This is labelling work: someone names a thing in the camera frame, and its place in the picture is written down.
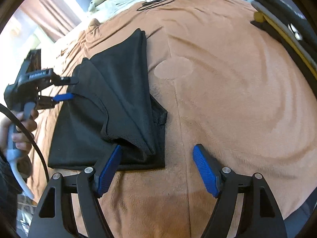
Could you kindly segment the person's left hand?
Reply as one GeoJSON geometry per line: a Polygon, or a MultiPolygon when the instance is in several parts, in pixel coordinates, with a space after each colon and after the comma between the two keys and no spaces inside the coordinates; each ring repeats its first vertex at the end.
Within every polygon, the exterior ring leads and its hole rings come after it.
{"type": "MultiPolygon", "coordinates": [[[[39,112],[36,109],[31,111],[31,117],[27,120],[23,120],[23,112],[14,112],[14,115],[21,121],[24,127],[31,133],[31,137],[34,138],[32,132],[37,128],[37,123],[35,119],[38,117],[39,112]]],[[[7,156],[7,143],[8,143],[8,130],[11,125],[11,120],[7,117],[1,119],[1,153],[4,157],[7,156]]],[[[27,155],[31,148],[31,142],[28,140],[26,135],[16,127],[17,132],[12,134],[12,140],[16,143],[16,147],[21,150],[25,155],[27,155]]]]}

